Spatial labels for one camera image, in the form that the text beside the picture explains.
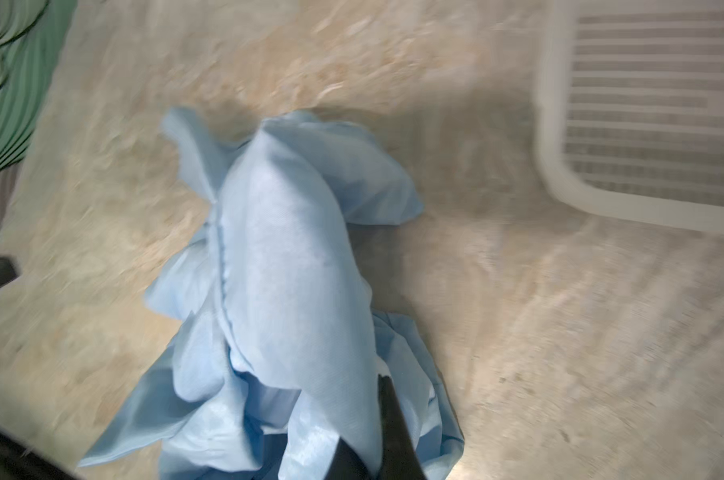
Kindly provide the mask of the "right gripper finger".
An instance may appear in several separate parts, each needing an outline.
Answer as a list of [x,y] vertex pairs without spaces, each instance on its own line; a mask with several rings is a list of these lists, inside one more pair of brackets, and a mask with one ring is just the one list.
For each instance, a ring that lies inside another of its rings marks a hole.
[[340,439],[325,476],[326,480],[426,479],[412,445],[390,377],[378,377],[378,401],[383,439],[382,463],[378,473],[372,474],[356,452],[343,439]]

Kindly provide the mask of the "light blue long sleeve shirt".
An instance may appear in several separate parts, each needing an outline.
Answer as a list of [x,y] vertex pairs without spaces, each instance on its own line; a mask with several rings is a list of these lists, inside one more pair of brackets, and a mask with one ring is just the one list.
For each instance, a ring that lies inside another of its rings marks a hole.
[[410,176],[306,111],[234,143],[188,108],[162,129],[210,211],[145,293],[178,332],[81,466],[159,444],[163,479],[325,479],[343,439],[377,474],[384,376],[426,479],[448,477],[465,441],[438,369],[411,318],[373,309],[348,234],[416,218]]

